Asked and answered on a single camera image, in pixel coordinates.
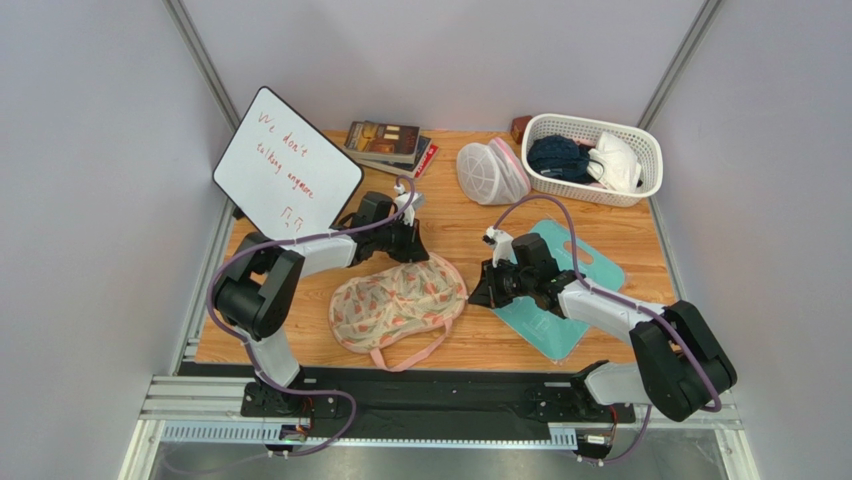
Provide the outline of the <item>dark blue knit garment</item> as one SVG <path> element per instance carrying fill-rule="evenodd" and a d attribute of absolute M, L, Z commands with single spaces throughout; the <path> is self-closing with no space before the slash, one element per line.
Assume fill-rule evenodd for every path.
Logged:
<path fill-rule="evenodd" d="M 591 184 L 590 147 L 560 135 L 537 139 L 527 152 L 527 163 L 534 172 L 551 180 Z"/>

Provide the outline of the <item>white round mesh laundry bag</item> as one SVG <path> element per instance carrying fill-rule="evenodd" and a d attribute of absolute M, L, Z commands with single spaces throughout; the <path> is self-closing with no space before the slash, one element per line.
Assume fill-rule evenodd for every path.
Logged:
<path fill-rule="evenodd" d="M 462 192 L 480 205 L 513 204 L 532 190 L 520 159 L 499 137 L 462 147 L 456 173 Z"/>

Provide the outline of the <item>white whiteboard with red writing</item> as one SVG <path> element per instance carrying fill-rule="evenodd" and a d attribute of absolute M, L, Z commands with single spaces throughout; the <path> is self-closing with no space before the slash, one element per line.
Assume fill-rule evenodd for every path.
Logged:
<path fill-rule="evenodd" d="M 325 232 L 363 179 L 356 162 L 266 86 L 213 171 L 214 183 L 272 240 Z"/>

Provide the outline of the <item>white plastic basket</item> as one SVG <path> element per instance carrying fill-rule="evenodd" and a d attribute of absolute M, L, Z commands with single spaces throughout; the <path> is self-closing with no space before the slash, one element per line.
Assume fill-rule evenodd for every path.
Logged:
<path fill-rule="evenodd" d="M 614 207 L 631 207 L 663 182 L 659 142 L 639 128 L 560 114 L 528 122 L 521 162 L 532 188 Z"/>

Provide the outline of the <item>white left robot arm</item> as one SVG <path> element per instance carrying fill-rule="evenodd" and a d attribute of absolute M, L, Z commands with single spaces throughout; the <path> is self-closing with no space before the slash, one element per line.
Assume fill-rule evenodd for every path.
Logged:
<path fill-rule="evenodd" d="M 422 203 L 419 193 L 400 191 L 390 198 L 369 192 L 344 225 L 324 233 L 288 240 L 247 235 L 208 286 L 211 320 L 242 344 L 262 383 L 289 391 L 301 366 L 284 322 L 300 280 L 359 265 L 376 252 L 399 263 L 427 260 L 415 217 Z"/>

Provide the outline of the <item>small brown wooden block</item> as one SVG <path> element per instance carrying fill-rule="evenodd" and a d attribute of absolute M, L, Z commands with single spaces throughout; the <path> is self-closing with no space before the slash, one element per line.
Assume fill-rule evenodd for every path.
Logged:
<path fill-rule="evenodd" d="M 517 145 L 521 145 L 523 143 L 523 138 L 524 138 L 527 126 L 529 125 L 532 118 L 533 118 L 532 115 L 525 115 L 525 116 L 515 117 L 511 121 L 509 133 L 510 133 L 511 138 L 513 139 L 513 141 Z"/>

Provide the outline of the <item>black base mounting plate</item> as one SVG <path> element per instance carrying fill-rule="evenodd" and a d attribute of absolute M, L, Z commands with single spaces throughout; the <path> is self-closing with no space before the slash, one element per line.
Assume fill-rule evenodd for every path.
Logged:
<path fill-rule="evenodd" d="M 246 384 L 240 413 L 307 420 L 310 433 L 349 439 L 518 440 L 549 438 L 551 423 L 631 425 L 633 408 L 596 403 L 565 372 L 486 372 L 306 367 L 302 398 L 260 380 Z"/>

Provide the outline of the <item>top dark book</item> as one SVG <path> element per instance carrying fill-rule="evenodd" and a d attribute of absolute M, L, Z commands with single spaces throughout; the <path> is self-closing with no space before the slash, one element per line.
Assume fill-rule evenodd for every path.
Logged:
<path fill-rule="evenodd" d="M 342 149 L 356 159 L 413 164 L 420 132 L 418 126 L 354 121 Z"/>

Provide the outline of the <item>aluminium frame rail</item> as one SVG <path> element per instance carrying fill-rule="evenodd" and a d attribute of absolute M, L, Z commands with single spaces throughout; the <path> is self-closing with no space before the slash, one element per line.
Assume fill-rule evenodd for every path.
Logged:
<path fill-rule="evenodd" d="M 728 479 L 755 479 L 759 472 L 730 395 L 717 413 L 699 412 L 674 422 L 645 405 L 634 409 L 637 421 L 551 423 L 545 440 L 385 440 L 349 439 L 342 430 L 317 437 L 307 420 L 244 417 L 244 388 L 253 382 L 241 367 L 203 365 L 192 376 L 157 376 L 148 389 L 126 478 L 144 478 L 153 468 L 154 450 L 173 445 L 170 462 L 182 470 L 210 469 L 232 478 L 244 465 L 235 449 L 252 447 L 255 466 L 319 471 L 323 477 L 362 475 L 376 478 L 383 469 L 410 477 L 513 479 L 560 477 L 584 454 L 587 441 L 608 441 L 608 455 L 590 455 L 580 470 L 636 478 L 663 474 L 695 479 L 705 466 Z"/>

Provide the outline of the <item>white bra in basket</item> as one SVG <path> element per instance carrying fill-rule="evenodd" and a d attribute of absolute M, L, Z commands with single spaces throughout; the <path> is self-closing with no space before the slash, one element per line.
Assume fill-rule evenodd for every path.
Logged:
<path fill-rule="evenodd" d="M 621 138 L 603 132 L 589 152 L 587 174 L 605 189 L 618 193 L 635 193 L 642 167 L 637 154 Z"/>

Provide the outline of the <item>teal folding board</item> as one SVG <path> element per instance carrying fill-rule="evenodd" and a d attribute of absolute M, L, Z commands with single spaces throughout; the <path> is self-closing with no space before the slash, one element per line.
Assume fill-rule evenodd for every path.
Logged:
<path fill-rule="evenodd" d="M 626 283 L 626 274 L 614 261 L 583 240 L 577 241 L 579 253 L 589 261 L 575 260 L 572 237 L 567 226 L 554 220 L 542 220 L 531 231 L 539 234 L 561 270 L 579 270 L 586 282 L 612 293 Z M 606 297 L 597 300 L 582 282 L 573 282 L 556 297 L 555 310 L 545 311 L 529 296 L 518 297 L 493 313 L 548 360 L 565 360 L 589 329 L 590 320 L 612 320 L 617 303 Z"/>

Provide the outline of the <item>floral mesh laundry bag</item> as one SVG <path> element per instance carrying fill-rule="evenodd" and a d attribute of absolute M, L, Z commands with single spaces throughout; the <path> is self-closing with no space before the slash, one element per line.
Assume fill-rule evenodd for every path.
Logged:
<path fill-rule="evenodd" d="M 369 356 L 388 372 L 402 372 L 428 358 L 450 335 L 469 298 L 458 269 L 431 255 L 426 261 L 400 264 L 350 279 L 331 296 L 329 328 L 346 350 Z M 429 345 L 390 365 L 383 350 L 413 335 L 439 330 Z"/>

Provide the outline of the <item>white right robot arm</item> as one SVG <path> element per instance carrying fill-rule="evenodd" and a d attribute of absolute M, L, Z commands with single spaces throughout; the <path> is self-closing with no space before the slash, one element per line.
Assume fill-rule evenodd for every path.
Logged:
<path fill-rule="evenodd" d="M 470 304 L 498 310 L 526 302 L 537 314 L 585 323 L 631 347 L 634 362 L 600 361 L 577 374 L 580 394 L 593 405 L 646 404 L 676 422 L 720 411 L 737 373 L 695 305 L 639 301 L 577 267 L 563 269 L 537 233 L 514 238 L 490 228 L 483 240 L 493 255 L 481 265 Z"/>

